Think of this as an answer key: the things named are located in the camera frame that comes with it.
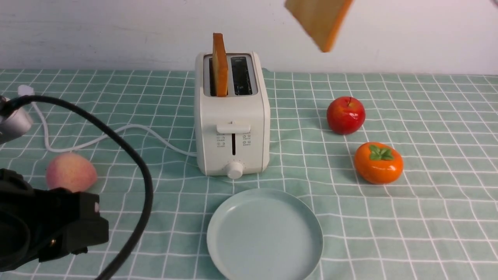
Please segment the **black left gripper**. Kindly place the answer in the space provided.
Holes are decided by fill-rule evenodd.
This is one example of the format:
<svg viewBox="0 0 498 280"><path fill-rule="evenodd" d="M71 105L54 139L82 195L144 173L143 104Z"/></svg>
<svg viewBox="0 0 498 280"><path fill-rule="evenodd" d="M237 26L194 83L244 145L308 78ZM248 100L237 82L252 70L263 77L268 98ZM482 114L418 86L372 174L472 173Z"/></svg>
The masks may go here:
<svg viewBox="0 0 498 280"><path fill-rule="evenodd" d="M99 212L100 197L64 188L35 189L23 176L0 172L0 270L34 260L48 262L87 253L109 240L109 222Z"/></svg>

